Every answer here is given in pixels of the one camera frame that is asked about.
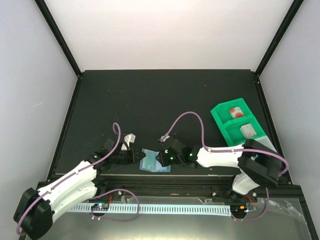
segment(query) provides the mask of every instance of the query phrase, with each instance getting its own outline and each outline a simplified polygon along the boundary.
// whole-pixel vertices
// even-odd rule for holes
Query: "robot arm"
[[[163,167],[181,164],[183,161],[186,165],[197,162],[204,168],[217,166],[239,168],[241,173],[234,177],[228,189],[228,197],[231,200],[237,201],[239,197],[259,186],[268,188],[276,187],[278,184],[282,161],[274,156],[255,153],[255,151],[280,155],[253,139],[247,139],[244,144],[237,146],[208,147],[207,149],[185,146],[171,136],[166,136],[160,141],[162,141],[163,150],[159,152],[157,160]]]
[[[100,179],[102,169],[109,168],[112,163],[132,164],[146,156],[134,145],[134,141],[133,134],[127,135],[123,144],[104,162],[91,165],[113,148],[115,142],[108,139],[103,148],[97,150],[87,160],[81,161],[58,180],[37,191],[29,188],[22,194],[13,216],[14,221],[18,223],[31,204],[47,193],[32,207],[21,223],[22,229],[31,239],[41,238],[62,214],[100,192],[100,188],[105,185]]]

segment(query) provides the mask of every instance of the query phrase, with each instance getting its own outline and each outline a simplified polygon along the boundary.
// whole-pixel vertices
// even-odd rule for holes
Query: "green plastic container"
[[[235,107],[239,107],[244,116],[233,119],[229,110]],[[266,135],[243,98],[220,103],[210,112],[229,147],[242,144],[246,141],[240,130],[241,126],[246,124],[251,124],[257,134],[252,139],[261,138]]]

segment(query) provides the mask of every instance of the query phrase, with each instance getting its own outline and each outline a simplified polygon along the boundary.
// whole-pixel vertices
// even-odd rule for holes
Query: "red wire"
[[[253,203],[255,206],[257,206],[257,204],[255,204],[254,201],[252,201],[251,197],[250,197],[248,194],[246,195],[246,197],[249,199],[249,201],[250,201],[251,203]]]
[[[110,195],[109,195],[109,202],[108,202],[108,204],[110,204],[110,203],[111,203],[112,198],[113,198],[113,194],[112,194],[112,193],[110,193]]]

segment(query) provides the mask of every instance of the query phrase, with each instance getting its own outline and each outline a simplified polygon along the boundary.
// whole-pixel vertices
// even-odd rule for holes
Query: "black table surface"
[[[80,161],[115,136],[114,122],[121,133],[136,135],[135,143],[157,151],[158,139],[175,119],[187,111],[197,112],[204,123],[205,143],[224,147],[224,140],[210,110],[237,98],[245,102],[269,136],[267,122],[250,70],[87,70],[84,72],[68,125],[55,174],[66,174]],[[201,144],[201,127],[193,115],[184,116],[172,136],[192,146]],[[189,169],[173,165],[171,172],[152,173],[139,164],[112,166],[105,175],[230,176],[231,167]]]

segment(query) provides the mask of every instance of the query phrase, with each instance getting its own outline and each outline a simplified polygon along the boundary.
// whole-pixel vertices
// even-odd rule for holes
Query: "white block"
[[[241,111],[241,108],[238,106],[231,108],[229,112],[233,119],[237,119],[244,116],[244,113]]]
[[[243,136],[245,137],[245,139],[251,139],[251,138],[257,136],[256,131],[254,130],[254,128],[252,127],[252,125],[250,123],[240,127],[240,130],[241,130]]]

